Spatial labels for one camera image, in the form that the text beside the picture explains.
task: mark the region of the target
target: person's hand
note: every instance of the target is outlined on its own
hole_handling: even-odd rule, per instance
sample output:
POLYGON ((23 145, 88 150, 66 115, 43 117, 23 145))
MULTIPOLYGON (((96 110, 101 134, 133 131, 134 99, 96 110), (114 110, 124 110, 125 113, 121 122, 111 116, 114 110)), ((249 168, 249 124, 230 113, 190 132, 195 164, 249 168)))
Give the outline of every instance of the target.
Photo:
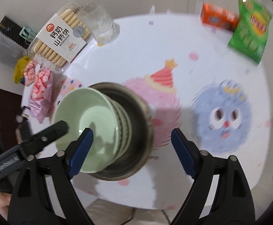
POLYGON ((11 200, 11 194, 0 192, 0 214, 5 219, 7 219, 10 200, 11 200))

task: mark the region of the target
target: screw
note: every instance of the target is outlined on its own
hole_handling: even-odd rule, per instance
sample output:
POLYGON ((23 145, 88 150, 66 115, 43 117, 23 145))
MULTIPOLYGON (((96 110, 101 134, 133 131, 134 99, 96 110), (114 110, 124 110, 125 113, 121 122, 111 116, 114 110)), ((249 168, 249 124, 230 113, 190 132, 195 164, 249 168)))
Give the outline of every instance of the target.
POLYGON ((201 150, 200 151, 200 154, 202 155, 202 156, 208 156, 208 151, 206 151, 206 150, 201 150))
POLYGON ((233 162, 236 162, 237 158, 236 158, 236 156, 230 156, 230 160, 232 160, 233 162))
POLYGON ((58 157, 62 157, 64 154, 65 154, 64 151, 58 151, 58 152, 56 153, 56 155, 57 155, 58 157))
POLYGON ((34 159, 34 155, 30 155, 27 157, 27 161, 29 161, 29 162, 32 161, 33 159, 34 159))

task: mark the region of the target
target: pink snack bag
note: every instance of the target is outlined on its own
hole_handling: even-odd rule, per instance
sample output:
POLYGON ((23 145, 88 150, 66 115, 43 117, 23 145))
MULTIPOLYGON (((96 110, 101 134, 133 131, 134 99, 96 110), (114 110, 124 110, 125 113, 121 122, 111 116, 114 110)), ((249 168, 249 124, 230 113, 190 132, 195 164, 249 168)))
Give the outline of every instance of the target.
POLYGON ((36 62, 31 60, 24 69, 23 74, 25 77, 25 86, 29 86, 35 81, 36 78, 35 66, 36 62))
POLYGON ((40 124, 42 124, 50 110, 52 89, 53 75, 51 71, 48 68, 41 68, 36 75, 30 94, 30 113, 40 124))

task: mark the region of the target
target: orange snack box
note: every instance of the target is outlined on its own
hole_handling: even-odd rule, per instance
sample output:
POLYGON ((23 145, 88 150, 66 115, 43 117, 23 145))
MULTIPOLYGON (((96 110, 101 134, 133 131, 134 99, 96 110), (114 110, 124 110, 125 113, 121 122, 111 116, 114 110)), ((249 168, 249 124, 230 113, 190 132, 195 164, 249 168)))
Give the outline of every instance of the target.
POLYGON ((236 13, 232 13, 222 7, 203 3, 201 20, 204 24, 235 31, 239 18, 236 13))

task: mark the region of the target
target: clear plastic cup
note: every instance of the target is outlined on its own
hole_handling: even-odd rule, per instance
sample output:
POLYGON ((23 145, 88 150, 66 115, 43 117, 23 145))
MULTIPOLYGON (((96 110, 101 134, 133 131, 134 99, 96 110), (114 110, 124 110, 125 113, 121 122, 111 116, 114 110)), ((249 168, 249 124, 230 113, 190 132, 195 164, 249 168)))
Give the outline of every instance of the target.
POLYGON ((119 29, 100 1, 93 1, 82 6, 79 15, 94 39, 100 44, 111 42, 119 35, 119 29))

